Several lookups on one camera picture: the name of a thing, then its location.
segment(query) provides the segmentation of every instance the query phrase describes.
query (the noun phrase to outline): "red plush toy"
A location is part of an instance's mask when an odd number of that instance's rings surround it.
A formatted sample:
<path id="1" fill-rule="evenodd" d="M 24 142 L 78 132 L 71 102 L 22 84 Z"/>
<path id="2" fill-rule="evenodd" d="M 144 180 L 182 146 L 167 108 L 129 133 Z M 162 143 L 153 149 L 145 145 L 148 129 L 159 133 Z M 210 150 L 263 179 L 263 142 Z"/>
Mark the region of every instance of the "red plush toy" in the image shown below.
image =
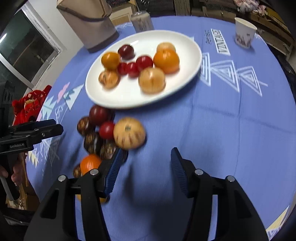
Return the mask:
<path id="1" fill-rule="evenodd" d="M 12 102 L 15 112 L 15 121 L 13 125 L 16 126 L 25 122 L 36 121 L 51 88 L 52 87 L 48 85 L 43 91 L 34 90 L 20 100 L 14 100 Z"/>

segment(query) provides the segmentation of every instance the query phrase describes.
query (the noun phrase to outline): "silver screw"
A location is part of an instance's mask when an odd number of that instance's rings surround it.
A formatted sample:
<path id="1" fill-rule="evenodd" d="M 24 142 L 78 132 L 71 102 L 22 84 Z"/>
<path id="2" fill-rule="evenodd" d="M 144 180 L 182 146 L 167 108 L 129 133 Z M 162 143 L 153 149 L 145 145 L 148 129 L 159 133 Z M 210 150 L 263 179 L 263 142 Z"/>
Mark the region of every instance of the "silver screw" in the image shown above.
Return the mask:
<path id="1" fill-rule="evenodd" d="M 196 170 L 194 171 L 194 173 L 195 173 L 196 175 L 200 176 L 200 175 L 203 174 L 203 170 L 201 170 L 201 169 L 196 169 Z"/>
<path id="2" fill-rule="evenodd" d="M 65 175 L 60 175 L 59 178 L 58 178 L 58 180 L 59 180 L 60 182 L 63 182 L 63 181 L 66 180 L 66 176 L 65 176 Z"/>
<path id="3" fill-rule="evenodd" d="M 98 169 L 92 169 L 91 171 L 90 171 L 90 174 L 91 175 L 97 175 L 99 173 L 99 171 L 98 171 Z"/>
<path id="4" fill-rule="evenodd" d="M 233 176 L 228 176 L 227 180 L 230 181 L 231 183 L 235 181 L 235 178 Z"/>

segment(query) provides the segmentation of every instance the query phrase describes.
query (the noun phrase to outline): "white paper cup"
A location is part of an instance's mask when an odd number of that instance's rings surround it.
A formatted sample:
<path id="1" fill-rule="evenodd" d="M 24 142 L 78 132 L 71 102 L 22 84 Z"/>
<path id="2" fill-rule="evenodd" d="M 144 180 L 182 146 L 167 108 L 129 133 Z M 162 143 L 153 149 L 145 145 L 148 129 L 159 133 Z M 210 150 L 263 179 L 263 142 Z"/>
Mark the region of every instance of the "white paper cup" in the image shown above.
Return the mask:
<path id="1" fill-rule="evenodd" d="M 236 26 L 235 42 L 244 48 L 250 48 L 257 27 L 242 18 L 234 19 Z"/>

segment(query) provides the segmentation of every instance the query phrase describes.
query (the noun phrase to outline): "table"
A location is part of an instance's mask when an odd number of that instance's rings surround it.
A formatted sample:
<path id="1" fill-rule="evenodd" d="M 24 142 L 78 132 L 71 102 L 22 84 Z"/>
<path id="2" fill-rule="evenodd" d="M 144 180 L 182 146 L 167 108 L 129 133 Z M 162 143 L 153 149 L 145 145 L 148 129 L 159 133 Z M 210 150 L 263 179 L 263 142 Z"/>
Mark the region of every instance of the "table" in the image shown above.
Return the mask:
<path id="1" fill-rule="evenodd" d="M 194 38 L 203 53 L 202 69 L 185 88 L 160 102 L 116 111 L 115 121 L 124 116 L 139 119 L 148 138 L 145 146 L 129 152 L 110 202 L 102 207 L 111 239 L 182 239 L 192 200 L 185 198 L 172 174 L 173 147 L 211 176 L 233 175 L 269 227 L 289 206 L 296 184 L 296 108 L 279 63 L 258 35 L 249 50 L 236 45 L 232 23 L 177 16 L 152 21 L 155 29 Z M 226 42 L 229 53 L 225 46 L 216 47 L 211 29 L 218 42 Z M 130 23 L 117 30 L 119 39 L 135 33 Z M 73 177 L 74 166 L 86 156 L 76 125 L 92 106 L 84 82 L 100 53 L 82 48 L 42 107 L 38 119 L 55 119 L 64 133 L 29 153 L 28 178 L 40 199 L 59 175 Z M 83 239 L 81 208 L 76 204 L 78 235 Z M 214 231 L 213 221 L 211 239 Z"/>

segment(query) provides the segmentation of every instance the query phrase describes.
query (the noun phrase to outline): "white plate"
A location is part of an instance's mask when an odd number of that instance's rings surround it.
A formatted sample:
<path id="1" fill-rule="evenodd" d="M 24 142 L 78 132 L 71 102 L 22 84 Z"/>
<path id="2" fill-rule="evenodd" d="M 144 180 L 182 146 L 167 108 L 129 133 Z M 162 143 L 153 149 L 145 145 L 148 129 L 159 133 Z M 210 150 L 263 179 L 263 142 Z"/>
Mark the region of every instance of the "white plate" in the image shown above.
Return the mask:
<path id="1" fill-rule="evenodd" d="M 155 95 L 141 92 L 138 78 L 121 77 L 117 87 L 105 90 L 99 83 L 99 75 L 104 70 L 101 58 L 105 52 L 116 52 L 124 44 L 130 44 L 135 50 L 135 57 L 128 62 L 136 61 L 141 55 L 149 55 L 152 59 L 156 47 L 161 42 L 171 42 L 180 58 L 180 70 L 176 74 L 166 75 L 165 89 Z M 86 76 L 85 89 L 88 97 L 96 104 L 114 109 L 128 109 L 143 106 L 161 100 L 183 88 L 200 69 L 202 52 L 198 44 L 186 35 L 165 30 L 145 31 L 124 38 L 104 51 L 92 64 Z"/>

